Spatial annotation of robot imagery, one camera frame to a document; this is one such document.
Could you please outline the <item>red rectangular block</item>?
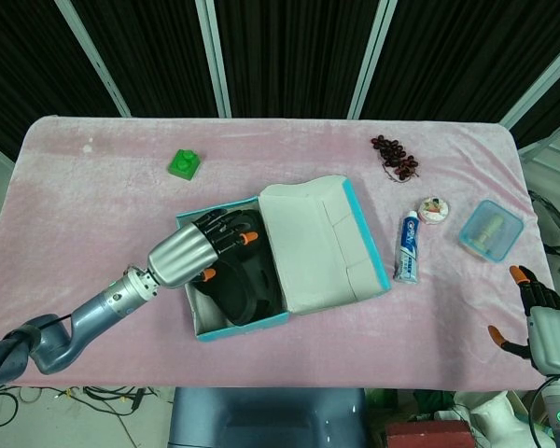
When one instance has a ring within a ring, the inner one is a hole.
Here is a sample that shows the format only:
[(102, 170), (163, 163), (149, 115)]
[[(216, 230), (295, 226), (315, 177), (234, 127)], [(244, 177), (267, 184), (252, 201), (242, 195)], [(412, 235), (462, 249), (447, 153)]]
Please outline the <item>red rectangular block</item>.
[(386, 448), (475, 448), (463, 421), (393, 423), (386, 428)]

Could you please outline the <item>green toy building block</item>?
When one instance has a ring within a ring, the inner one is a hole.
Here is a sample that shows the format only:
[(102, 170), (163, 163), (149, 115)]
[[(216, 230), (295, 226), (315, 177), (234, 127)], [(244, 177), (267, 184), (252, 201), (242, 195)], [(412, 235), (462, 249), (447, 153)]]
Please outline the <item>green toy building block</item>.
[(190, 181), (197, 173), (201, 159), (199, 155), (190, 149), (179, 149), (170, 163), (167, 171), (169, 174)]

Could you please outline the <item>pink plush tablecloth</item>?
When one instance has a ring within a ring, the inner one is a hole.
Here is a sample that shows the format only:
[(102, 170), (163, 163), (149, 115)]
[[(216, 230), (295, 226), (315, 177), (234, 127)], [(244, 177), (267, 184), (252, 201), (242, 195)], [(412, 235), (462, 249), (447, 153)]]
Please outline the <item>pink plush tablecloth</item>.
[[(370, 140), (397, 139), (419, 162), (388, 179)], [(201, 164), (167, 171), (179, 149)], [(487, 123), (304, 119), (44, 117), (24, 137), (0, 215), (0, 339), (43, 314), (67, 315), (142, 265), (176, 215), (242, 200), (271, 184), (345, 175), (386, 265), (401, 217), (427, 196), (450, 214), (420, 233), (420, 280), (377, 298), (211, 343), (197, 340), (181, 290), (94, 341), (66, 370), (29, 367), (21, 385), (380, 386), (531, 389), (541, 376), (495, 346), (490, 325), (523, 343), (526, 323), (509, 268), (552, 278), (510, 132)], [(458, 234), (483, 200), (524, 230), (501, 262)]]

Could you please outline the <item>grey metal screen post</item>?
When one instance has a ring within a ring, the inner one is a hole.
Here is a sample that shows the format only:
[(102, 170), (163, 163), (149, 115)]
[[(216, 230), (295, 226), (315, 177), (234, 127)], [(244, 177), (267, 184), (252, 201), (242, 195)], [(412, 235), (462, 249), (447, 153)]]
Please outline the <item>grey metal screen post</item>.
[(102, 84), (113, 101), (115, 108), (123, 118), (130, 118), (132, 116), (131, 110), (123, 98), (123, 95), (120, 92), (114, 78), (112, 78), (99, 50), (95, 47), (93, 40), (79, 17), (73, 3), (71, 0), (53, 0), (53, 2), (88, 58), (98, 78), (102, 81)]
[(552, 143), (560, 138), (560, 127), (554, 130), (549, 136), (536, 141), (518, 151), (521, 162), (530, 162), (534, 160), (538, 154), (548, 148)]
[(360, 118), (398, 0), (379, 0), (346, 118)]
[(510, 130), (521, 118), (554, 86), (560, 79), (560, 53), (549, 63), (545, 70), (536, 78), (511, 109), (499, 121), (499, 124)]

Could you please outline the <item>grey double screen post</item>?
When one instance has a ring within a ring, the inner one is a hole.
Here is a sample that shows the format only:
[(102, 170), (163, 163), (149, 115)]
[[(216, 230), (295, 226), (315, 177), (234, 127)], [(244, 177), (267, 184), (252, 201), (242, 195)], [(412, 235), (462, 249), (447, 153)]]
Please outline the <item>grey double screen post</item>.
[(195, 0), (218, 116), (231, 119), (231, 101), (214, 0)]

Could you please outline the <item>teal cardboard shoe box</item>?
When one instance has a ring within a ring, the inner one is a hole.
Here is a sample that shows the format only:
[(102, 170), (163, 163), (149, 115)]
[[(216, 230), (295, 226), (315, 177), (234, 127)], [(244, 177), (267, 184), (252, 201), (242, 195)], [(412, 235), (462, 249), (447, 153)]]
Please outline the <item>teal cardboard shoe box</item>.
[(366, 301), (390, 289), (353, 184), (343, 175), (270, 185), (255, 197), (220, 207), (260, 212), (273, 254), (282, 311), (235, 326), (210, 297), (189, 283), (185, 290), (200, 342), (281, 326), (293, 315)]

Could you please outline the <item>blue white toothpaste tube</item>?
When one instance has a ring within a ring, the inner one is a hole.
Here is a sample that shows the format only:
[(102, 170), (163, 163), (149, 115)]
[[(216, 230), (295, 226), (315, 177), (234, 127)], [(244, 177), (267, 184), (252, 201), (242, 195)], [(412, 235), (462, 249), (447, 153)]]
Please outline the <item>blue white toothpaste tube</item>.
[(394, 279), (405, 284), (417, 284), (418, 273), (418, 232), (420, 219), (415, 211), (410, 211), (402, 220), (397, 264)]

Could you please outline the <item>white foam block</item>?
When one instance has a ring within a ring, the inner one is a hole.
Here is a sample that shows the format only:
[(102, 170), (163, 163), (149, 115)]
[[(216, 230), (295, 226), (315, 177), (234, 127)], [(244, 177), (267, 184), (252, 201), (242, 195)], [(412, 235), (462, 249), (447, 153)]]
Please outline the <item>white foam block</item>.
[(506, 391), (456, 392), (455, 404), (469, 412), (470, 422), (487, 439), (490, 448), (534, 448), (528, 424), (513, 411)]

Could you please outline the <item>pink toy cake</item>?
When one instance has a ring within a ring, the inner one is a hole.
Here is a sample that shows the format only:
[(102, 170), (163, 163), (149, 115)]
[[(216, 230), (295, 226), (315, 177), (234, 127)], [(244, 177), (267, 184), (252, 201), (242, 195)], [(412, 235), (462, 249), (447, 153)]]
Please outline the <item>pink toy cake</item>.
[(418, 207), (417, 214), (426, 224), (440, 224), (449, 215), (448, 202), (439, 197), (425, 198)]

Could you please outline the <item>dark red grape bunch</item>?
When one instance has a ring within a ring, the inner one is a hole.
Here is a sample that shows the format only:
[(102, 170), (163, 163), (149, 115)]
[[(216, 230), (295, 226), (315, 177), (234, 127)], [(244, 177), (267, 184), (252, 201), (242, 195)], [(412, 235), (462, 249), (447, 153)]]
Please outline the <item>dark red grape bunch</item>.
[(400, 140), (379, 134), (370, 144), (389, 180), (402, 184), (419, 176), (418, 160), (406, 151)]

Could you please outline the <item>black rubber slipper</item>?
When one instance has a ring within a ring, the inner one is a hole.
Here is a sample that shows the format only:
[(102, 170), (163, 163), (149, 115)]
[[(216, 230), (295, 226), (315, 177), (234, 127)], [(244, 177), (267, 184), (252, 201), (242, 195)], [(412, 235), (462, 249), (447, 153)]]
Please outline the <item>black rubber slipper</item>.
[[(233, 222), (245, 223), (242, 215)], [(219, 256), (218, 260), (201, 276), (191, 280), (190, 284), (202, 294), (210, 297), (224, 317), (235, 326), (251, 323), (256, 309), (256, 300), (251, 296), (245, 268), (240, 260), (242, 247), (237, 247)]]
[(256, 232), (258, 238), (243, 248), (240, 260), (245, 268), (251, 296), (256, 300), (252, 322), (276, 315), (282, 311), (281, 291), (273, 262), (267, 232), (258, 210), (245, 210), (242, 214), (249, 231)]

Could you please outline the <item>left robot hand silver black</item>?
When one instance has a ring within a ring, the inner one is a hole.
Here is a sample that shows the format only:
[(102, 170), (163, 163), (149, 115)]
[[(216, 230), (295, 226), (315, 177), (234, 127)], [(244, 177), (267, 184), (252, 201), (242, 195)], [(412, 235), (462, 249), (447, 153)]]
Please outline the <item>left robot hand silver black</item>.
[(232, 222), (243, 213), (216, 208), (200, 215), (157, 244), (147, 258), (147, 270), (161, 287), (182, 287), (206, 272), (220, 255), (247, 246), (259, 232), (247, 223)]

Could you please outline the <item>black curtain panel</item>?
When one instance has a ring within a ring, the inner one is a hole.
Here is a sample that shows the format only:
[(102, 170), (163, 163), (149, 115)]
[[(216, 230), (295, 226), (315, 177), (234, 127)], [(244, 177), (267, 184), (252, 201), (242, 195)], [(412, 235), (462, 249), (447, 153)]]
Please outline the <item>black curtain panel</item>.
[(236, 118), (343, 119), (379, 0), (215, 0)]
[(18, 158), (45, 116), (115, 117), (114, 101), (53, 0), (0, 0), (0, 151)]
[(132, 116), (218, 116), (195, 0), (71, 3)]
[(498, 122), (560, 54), (560, 0), (398, 0), (362, 119)]

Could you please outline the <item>beige item inside container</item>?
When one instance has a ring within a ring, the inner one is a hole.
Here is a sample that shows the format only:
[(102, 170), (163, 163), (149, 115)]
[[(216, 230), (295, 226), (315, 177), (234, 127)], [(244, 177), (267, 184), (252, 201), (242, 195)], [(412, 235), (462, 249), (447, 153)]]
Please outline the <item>beige item inside container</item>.
[(486, 251), (490, 240), (499, 232), (502, 224), (502, 215), (493, 214), (484, 222), (475, 236), (471, 239), (472, 244), (479, 250)]

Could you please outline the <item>blue-grey robot torso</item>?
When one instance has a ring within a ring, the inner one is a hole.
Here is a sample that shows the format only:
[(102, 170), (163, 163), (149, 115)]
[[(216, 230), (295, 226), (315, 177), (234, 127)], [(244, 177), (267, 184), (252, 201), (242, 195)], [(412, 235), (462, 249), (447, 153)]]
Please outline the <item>blue-grey robot torso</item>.
[(367, 448), (365, 393), (339, 387), (178, 387), (167, 448)]

